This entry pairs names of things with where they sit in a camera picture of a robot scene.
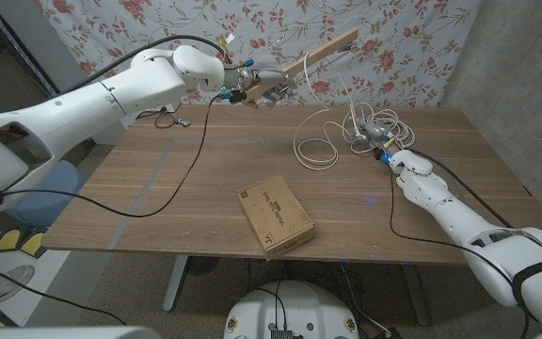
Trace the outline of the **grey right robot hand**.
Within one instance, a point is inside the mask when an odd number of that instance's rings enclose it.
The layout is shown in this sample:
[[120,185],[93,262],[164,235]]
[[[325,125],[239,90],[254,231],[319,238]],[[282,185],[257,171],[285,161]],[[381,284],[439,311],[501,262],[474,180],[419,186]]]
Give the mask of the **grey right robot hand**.
[[400,151],[396,136],[386,122],[357,118],[356,126],[372,148],[376,160],[389,164],[392,156]]

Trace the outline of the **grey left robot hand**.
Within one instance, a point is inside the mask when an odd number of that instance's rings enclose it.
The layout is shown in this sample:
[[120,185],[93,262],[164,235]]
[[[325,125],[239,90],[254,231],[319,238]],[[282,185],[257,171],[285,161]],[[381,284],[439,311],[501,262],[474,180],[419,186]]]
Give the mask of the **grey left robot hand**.
[[255,68],[253,61],[248,60],[225,66],[219,97],[231,104],[271,109],[282,99],[292,99],[295,90],[295,80],[288,73],[270,67]]

